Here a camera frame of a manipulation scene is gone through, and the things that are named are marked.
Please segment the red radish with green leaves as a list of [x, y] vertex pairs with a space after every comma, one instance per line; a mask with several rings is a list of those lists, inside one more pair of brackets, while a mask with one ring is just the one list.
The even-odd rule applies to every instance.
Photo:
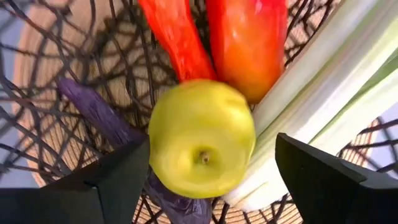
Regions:
[[216, 80], [193, 22], [189, 0], [138, 0], [155, 38], [167, 51], [180, 82]]

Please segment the red orange mango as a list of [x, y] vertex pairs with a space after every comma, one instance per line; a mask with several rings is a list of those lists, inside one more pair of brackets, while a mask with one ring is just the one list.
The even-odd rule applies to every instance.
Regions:
[[218, 78], [259, 103], [282, 75], [286, 0], [205, 0]]

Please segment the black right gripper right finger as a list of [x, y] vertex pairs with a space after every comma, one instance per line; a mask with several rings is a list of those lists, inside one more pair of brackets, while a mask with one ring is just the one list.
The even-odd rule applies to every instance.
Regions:
[[398, 180], [300, 142], [275, 141], [280, 175], [304, 224], [398, 224]]

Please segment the yellow green apple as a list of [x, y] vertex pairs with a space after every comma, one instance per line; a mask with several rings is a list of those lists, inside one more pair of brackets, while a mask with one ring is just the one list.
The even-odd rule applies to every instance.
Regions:
[[148, 134], [155, 175], [189, 198], [218, 197], [237, 187], [256, 143], [245, 97], [213, 80], [182, 83], [161, 94]]

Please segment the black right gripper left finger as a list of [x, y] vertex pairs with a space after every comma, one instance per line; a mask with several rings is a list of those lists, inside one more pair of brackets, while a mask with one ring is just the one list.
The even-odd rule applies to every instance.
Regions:
[[130, 224], [149, 142], [130, 143], [39, 189], [0, 189], [0, 224]]

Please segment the purple eggplant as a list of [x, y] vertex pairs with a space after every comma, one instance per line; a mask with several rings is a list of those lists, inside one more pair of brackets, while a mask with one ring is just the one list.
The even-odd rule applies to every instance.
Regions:
[[[139, 146], [148, 140], [145, 132], [133, 128], [92, 88], [69, 78], [59, 78], [57, 88], [113, 147]], [[210, 224], [210, 199], [192, 199], [171, 192], [152, 168], [148, 168], [144, 190], [172, 224]]]

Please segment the pale green celery stalk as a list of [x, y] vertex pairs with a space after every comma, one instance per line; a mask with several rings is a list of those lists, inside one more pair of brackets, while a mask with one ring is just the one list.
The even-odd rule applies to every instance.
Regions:
[[396, 102], [398, 0], [342, 0], [255, 107], [256, 147], [224, 201], [250, 212], [287, 193], [275, 163], [279, 133], [334, 155]]

